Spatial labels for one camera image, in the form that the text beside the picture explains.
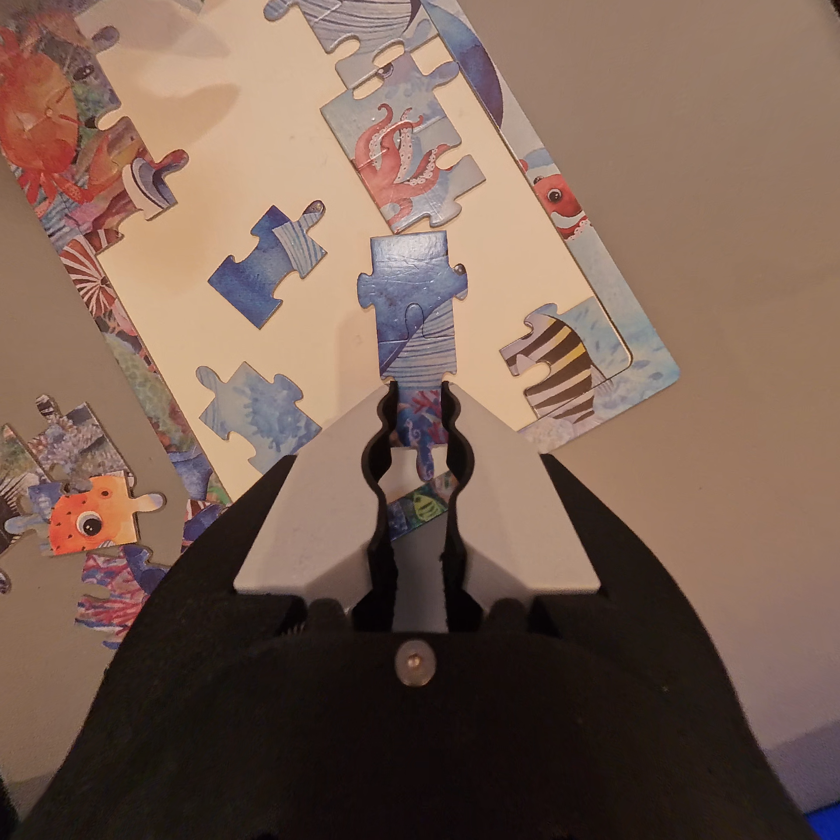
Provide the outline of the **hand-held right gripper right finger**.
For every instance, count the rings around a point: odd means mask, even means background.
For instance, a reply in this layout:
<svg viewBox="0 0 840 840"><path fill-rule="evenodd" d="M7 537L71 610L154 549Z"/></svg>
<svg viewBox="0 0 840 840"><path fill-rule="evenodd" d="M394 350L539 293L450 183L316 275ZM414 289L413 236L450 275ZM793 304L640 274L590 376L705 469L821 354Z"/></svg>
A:
<svg viewBox="0 0 840 840"><path fill-rule="evenodd" d="M441 556L448 630L476 630L500 600L528 610L537 596L597 592L537 449L456 384L443 384L442 407L455 478Z"/></svg>

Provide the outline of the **striped whale belly puzzle piece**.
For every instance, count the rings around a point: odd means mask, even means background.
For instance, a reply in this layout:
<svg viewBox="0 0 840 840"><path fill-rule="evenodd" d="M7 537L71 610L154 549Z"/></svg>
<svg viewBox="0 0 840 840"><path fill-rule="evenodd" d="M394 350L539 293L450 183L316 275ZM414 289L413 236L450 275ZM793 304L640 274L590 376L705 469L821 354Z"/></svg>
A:
<svg viewBox="0 0 840 840"><path fill-rule="evenodd" d="M438 388L447 373L457 372L453 304L446 301L423 322L416 303L406 312L406 326L416 331L405 342L379 342L381 378L392 377L409 390Z"/></svg>

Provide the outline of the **joined blue whale puzzle pieces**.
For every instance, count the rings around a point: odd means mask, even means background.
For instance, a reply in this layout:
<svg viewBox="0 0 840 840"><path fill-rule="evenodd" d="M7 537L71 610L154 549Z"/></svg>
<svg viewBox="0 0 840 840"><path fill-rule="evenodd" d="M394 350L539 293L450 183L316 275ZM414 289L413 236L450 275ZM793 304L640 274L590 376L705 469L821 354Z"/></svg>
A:
<svg viewBox="0 0 840 840"><path fill-rule="evenodd" d="M324 51L348 39L359 41L359 48L335 65L349 89L374 75L374 58L385 48L400 43L409 52L438 34L419 1L268 1L264 16L274 22L292 5L299 6Z"/></svg>

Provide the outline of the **dark blue whale eye piece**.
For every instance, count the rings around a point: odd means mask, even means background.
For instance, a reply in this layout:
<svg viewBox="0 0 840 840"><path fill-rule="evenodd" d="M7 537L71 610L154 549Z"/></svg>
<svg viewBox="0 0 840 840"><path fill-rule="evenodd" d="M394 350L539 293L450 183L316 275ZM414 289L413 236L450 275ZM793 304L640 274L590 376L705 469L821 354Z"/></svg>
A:
<svg viewBox="0 0 840 840"><path fill-rule="evenodd" d="M375 309L379 343L408 341L435 309L467 293L466 268L449 264L444 230L372 238L371 259L357 291L362 308Z"/></svg>

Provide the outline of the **orange pufferfish puzzle piece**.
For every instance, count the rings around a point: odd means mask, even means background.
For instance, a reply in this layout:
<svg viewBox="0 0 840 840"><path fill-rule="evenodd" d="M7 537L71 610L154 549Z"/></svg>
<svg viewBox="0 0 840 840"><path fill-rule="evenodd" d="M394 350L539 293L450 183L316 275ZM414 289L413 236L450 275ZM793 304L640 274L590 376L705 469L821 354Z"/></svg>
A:
<svg viewBox="0 0 840 840"><path fill-rule="evenodd" d="M52 555L93 551L134 543L135 515L163 507L165 497L151 493L133 498L123 473L94 476L88 490L62 495L49 518Z"/></svg>

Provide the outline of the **pale blue splash puzzle piece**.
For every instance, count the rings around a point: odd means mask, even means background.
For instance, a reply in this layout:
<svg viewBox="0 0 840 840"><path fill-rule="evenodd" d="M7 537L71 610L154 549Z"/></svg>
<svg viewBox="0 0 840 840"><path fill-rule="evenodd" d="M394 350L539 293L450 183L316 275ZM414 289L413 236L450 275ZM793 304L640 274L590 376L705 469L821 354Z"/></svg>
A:
<svg viewBox="0 0 840 840"><path fill-rule="evenodd" d="M237 433L255 449L249 463L265 474L278 461L294 455L316 437L321 427L297 405L302 391L283 374L267 381L247 363L242 363L229 381L222 381L206 366L196 369L196 378L214 393L200 416L217 436L227 439Z"/></svg>

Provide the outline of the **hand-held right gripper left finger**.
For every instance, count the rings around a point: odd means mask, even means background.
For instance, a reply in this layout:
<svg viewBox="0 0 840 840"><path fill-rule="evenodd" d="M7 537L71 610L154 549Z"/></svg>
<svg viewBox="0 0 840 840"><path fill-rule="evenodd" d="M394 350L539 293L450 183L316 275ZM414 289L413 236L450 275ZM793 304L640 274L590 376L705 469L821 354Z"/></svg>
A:
<svg viewBox="0 0 840 840"><path fill-rule="evenodd" d="M397 403L397 384L383 384L298 451L238 593L332 599L357 629L392 629L397 570L379 481L392 464Z"/></svg>

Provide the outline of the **striped fish puzzle piece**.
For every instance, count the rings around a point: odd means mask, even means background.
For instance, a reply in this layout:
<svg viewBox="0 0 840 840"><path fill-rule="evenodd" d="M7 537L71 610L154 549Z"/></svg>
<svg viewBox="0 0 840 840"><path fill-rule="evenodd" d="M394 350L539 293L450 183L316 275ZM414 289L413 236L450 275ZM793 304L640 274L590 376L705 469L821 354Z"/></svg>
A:
<svg viewBox="0 0 840 840"><path fill-rule="evenodd" d="M528 404L540 421L582 430L595 420L596 387L630 367L630 350L595 297L564 312L545 304L524 323L530 331L500 349L509 372L519 376L535 364L548 365L541 382L524 390Z"/></svg>

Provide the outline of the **sea print jigsaw puzzle board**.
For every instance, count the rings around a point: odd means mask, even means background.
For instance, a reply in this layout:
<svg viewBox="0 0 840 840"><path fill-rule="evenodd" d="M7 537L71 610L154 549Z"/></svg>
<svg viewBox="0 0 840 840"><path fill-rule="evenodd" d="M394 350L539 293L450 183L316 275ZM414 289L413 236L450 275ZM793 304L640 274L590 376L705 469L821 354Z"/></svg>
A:
<svg viewBox="0 0 840 840"><path fill-rule="evenodd" d="M434 94L461 142L437 165L470 155L486 179L458 198L460 213L446 224L423 218L399 234L321 114L350 90L335 65L359 41L328 53L298 5L270 22L266 3L213 2L202 11L204 2L91 2L77 17L88 35L107 25L119 31L98 59L121 107L100 126L127 117L155 160L188 156L167 179L176 205L151 220L128 216L110 246L86 236L55 250L178 474L179 489L164 493L165 514L180 530L187 500L228 506L261 477L247 439L221 438L201 421L214 392L196 378L199 366L224 382L242 363L268 382L285 375L321 431L382 383L375 309L362 308L357 291L359 275L373 272L375 237L446 232L449 264L465 267L468 288L450 299L457 372L444 378L541 453L678 380L675 360L458 2L421 2L437 36L409 52L387 47L374 64L409 54L427 75L457 62L457 78ZM351 89L356 98L382 84L375 72ZM208 279L226 257L240 262L255 249L250 231L269 207L298 221L314 201L326 208L308 235L327 254L306 277L284 277L274 290L281 305L258 329ZM596 387L595 420L576 431L538 420L523 394L548 365L515 376L500 349L529 333L533 310L555 303L566 312L589 297L633 359Z"/></svg>

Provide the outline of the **dark blue striped puzzle piece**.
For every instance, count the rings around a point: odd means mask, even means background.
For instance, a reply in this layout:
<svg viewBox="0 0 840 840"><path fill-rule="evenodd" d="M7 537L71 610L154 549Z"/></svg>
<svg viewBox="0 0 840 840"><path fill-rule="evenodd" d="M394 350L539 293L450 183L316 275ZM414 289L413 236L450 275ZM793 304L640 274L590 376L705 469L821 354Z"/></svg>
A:
<svg viewBox="0 0 840 840"><path fill-rule="evenodd" d="M296 271L304 278L326 256L326 250L308 235L325 207L314 201L297 221L291 221L277 206L270 206L250 231L259 240L255 249L240 262L226 257L208 279L209 285L261 329L281 305L274 290L284 277Z"/></svg>

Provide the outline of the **pale blue octopus arm piece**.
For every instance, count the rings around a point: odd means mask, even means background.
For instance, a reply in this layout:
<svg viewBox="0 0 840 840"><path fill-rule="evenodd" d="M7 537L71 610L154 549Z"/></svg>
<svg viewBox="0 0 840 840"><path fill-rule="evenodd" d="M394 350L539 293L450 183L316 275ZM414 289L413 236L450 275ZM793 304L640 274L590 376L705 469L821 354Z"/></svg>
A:
<svg viewBox="0 0 840 840"><path fill-rule="evenodd" d="M395 135L382 140L381 152L371 154L367 145L357 149L354 167L374 204L394 234L406 231L426 218L440 227L460 213L459 197L485 181L470 155L453 166L438 166L438 157L448 150L441 143L426 152Z"/></svg>

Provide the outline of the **joined orange crab puzzle pieces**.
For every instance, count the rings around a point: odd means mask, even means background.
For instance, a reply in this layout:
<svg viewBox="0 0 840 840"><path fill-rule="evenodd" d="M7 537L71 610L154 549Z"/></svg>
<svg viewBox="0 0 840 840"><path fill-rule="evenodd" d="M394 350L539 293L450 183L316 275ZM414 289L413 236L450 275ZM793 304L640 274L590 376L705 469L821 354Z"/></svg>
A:
<svg viewBox="0 0 840 840"><path fill-rule="evenodd" d="M115 46L110 25L88 35L77 17L91 2L53 2L2 19L2 153L55 250L73 238L100 247L128 216L151 220L176 205L167 183L183 150L155 160L127 117L101 118L121 101L98 59Z"/></svg>

